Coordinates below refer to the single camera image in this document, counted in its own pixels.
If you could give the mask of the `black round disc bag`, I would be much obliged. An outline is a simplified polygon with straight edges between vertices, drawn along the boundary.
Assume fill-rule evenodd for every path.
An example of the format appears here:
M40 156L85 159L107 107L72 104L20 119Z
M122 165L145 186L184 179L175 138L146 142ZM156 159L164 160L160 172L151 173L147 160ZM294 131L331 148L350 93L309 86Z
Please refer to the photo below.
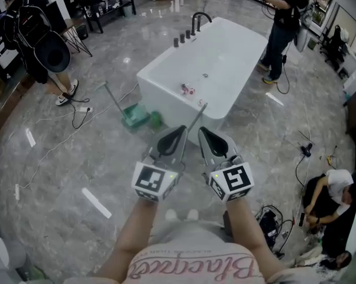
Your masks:
M71 60L68 46L54 31L49 31L34 46L34 55L42 66L53 73L64 72Z

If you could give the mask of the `person's white printed shirt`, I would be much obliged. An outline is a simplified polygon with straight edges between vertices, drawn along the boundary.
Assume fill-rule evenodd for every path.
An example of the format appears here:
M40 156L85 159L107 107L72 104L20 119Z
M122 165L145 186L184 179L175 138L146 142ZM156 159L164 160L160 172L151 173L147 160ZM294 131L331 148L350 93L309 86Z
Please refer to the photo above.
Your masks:
M245 247L188 222L138 253L123 284L278 284L287 278L284 270L265 278L263 267Z

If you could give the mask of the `grey mop handle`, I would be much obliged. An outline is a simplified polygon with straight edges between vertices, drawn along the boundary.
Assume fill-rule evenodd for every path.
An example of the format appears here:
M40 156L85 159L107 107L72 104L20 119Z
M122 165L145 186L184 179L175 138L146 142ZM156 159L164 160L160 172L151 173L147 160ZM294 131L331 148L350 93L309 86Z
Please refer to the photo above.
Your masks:
M197 113L197 115L195 116L195 118L193 119L193 121L190 123L189 127L187 128L187 134L189 135L191 130L193 129L193 127L195 126L195 124L197 123L197 121L199 120L199 118L202 116L204 110L206 109L206 107L208 106L207 103L205 103L200 111Z

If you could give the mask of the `person's left forearm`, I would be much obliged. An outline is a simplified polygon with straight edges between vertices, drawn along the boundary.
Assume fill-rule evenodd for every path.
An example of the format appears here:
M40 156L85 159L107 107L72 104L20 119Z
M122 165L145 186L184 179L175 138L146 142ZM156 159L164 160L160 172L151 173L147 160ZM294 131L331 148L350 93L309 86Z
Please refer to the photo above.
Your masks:
M132 259L148 246L158 203L138 199L123 226L113 251L107 261L95 273L96 277L122 283Z

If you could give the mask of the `black bathtub faucet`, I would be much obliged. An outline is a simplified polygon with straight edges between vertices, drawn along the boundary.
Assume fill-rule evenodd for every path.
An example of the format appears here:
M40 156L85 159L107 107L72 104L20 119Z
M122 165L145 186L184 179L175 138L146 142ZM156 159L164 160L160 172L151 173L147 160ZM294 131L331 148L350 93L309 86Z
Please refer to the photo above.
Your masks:
M201 18L206 17L210 23L212 23L212 18L205 12L196 12L192 16L192 27L191 36L195 36L197 32L200 32L201 28Z

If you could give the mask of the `black office chair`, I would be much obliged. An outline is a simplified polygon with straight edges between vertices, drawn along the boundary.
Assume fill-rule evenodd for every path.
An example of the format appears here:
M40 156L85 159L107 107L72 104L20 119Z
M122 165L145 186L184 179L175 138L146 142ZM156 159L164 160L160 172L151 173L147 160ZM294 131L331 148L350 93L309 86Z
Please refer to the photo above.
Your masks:
M334 70L339 70L344 62L346 44L349 41L349 32L339 25L335 26L334 34L326 40L320 48L320 53L325 56L325 62L332 66Z

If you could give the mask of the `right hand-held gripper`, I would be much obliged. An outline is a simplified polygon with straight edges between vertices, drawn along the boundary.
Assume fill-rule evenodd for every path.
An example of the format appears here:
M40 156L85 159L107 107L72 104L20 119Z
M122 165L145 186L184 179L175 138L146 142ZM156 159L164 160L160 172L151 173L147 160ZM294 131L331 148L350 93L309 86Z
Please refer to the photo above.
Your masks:
M249 163L238 154L235 141L225 133L212 128L200 127L199 144L206 167L206 184L220 199L227 203L239 199L254 187Z

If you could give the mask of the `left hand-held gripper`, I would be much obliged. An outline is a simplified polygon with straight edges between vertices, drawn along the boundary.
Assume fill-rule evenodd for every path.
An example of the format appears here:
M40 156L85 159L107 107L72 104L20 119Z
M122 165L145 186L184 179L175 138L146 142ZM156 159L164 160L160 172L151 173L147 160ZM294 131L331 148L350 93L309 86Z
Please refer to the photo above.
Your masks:
M131 186L139 198L152 202L164 201L177 186L185 164L182 159L188 130L185 125L168 127L157 133L151 142L151 156L154 159L168 157L171 163L154 160L145 156L135 165Z

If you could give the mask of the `green plastic bottle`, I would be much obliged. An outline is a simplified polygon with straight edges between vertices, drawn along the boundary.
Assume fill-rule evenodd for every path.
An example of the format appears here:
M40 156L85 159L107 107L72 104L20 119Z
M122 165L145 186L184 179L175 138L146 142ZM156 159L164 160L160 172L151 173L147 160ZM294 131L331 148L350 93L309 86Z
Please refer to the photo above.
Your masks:
M153 111L151 114L150 114L150 125L153 129L158 129L161 127L163 123L163 120L162 120L162 117L161 117L161 114L157 111Z

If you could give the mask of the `white bathtub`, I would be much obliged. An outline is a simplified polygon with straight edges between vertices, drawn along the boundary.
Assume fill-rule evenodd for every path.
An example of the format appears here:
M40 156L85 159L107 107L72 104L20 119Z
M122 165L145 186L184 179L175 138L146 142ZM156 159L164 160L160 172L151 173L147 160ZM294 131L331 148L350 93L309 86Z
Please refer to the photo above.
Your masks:
M195 36L178 48L169 48L137 73L141 102L147 112L159 112L169 127L189 126L207 103L188 135L198 144L201 126L220 129L267 42L253 30L216 17ZM181 84L195 88L195 94L182 95Z

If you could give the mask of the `person's right forearm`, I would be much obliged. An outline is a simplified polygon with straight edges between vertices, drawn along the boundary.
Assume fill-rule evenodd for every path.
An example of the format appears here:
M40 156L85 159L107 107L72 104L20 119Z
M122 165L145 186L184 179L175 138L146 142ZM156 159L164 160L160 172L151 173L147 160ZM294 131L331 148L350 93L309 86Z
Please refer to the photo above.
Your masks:
M268 281L283 271L285 265L269 249L263 231L245 197L227 202L231 230L235 243L247 248L255 257L259 270Z

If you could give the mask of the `green long-handled dustpan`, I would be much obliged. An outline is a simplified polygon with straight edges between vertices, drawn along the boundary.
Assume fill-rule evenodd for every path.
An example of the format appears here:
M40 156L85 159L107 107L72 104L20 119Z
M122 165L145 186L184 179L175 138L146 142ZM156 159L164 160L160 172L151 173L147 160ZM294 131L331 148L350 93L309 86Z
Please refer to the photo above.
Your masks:
M123 108L120 106L120 103L125 100L129 95L131 95L136 88L139 86L139 83L136 83L134 87L125 93L120 99L115 99L113 93L111 92L108 82L105 81L104 83L100 84L95 90L99 90L101 88L104 88L107 92L107 94L110 96L112 100L112 105L117 107L119 112L122 115L121 121L122 123L130 128L130 129L136 129L144 124L146 124L149 119L150 119L150 114L146 111L145 107L141 103L136 103L133 105L130 105L126 108Z

